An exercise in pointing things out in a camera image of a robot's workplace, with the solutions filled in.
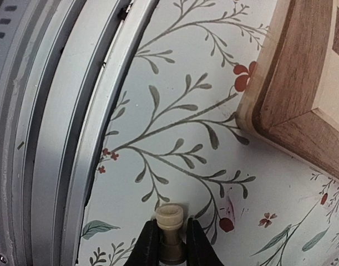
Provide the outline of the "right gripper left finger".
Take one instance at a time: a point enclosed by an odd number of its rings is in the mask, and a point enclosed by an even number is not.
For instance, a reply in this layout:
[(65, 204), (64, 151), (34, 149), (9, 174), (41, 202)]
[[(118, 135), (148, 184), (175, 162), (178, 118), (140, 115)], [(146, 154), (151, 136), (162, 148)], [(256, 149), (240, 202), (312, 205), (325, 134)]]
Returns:
[(147, 221), (124, 266), (159, 265), (160, 229), (156, 220)]

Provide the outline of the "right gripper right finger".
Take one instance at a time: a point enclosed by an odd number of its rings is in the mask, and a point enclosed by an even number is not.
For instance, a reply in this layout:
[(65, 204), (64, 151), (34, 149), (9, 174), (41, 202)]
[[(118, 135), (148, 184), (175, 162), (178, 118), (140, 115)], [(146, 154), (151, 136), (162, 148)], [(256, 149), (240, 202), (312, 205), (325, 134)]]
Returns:
[(223, 266), (198, 220), (188, 219), (186, 230), (186, 265)]

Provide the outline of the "light piece among dark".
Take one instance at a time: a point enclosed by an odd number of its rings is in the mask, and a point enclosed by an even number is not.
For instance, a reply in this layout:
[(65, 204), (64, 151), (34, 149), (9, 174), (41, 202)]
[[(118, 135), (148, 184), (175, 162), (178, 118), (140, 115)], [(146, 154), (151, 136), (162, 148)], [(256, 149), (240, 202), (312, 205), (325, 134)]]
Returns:
[(156, 222), (162, 231), (159, 260), (167, 265), (179, 265), (186, 260), (186, 245), (180, 236), (184, 211), (177, 204), (166, 204), (156, 210)]

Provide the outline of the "wooden chess board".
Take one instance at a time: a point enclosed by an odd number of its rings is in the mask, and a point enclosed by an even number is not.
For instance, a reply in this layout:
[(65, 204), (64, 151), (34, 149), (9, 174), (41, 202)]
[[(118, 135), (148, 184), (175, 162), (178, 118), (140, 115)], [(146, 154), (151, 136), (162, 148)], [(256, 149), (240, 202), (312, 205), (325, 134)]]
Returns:
[(339, 1), (278, 1), (236, 122), (339, 180)]

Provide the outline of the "floral patterned table mat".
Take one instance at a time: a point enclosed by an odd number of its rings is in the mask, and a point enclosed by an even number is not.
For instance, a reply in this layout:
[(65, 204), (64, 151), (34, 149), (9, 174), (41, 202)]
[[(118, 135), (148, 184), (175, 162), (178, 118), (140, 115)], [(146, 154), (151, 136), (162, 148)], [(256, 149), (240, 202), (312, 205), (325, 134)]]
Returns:
[(160, 1), (107, 126), (78, 265), (123, 265), (166, 204), (225, 265), (339, 265), (339, 182), (234, 114), (275, 1)]

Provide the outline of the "front aluminium rail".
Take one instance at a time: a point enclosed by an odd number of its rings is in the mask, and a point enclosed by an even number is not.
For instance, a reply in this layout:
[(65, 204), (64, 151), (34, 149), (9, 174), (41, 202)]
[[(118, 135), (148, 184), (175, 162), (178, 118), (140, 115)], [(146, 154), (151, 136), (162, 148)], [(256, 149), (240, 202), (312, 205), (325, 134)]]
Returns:
[(0, 265), (75, 265), (107, 124), (157, 1), (0, 1)]

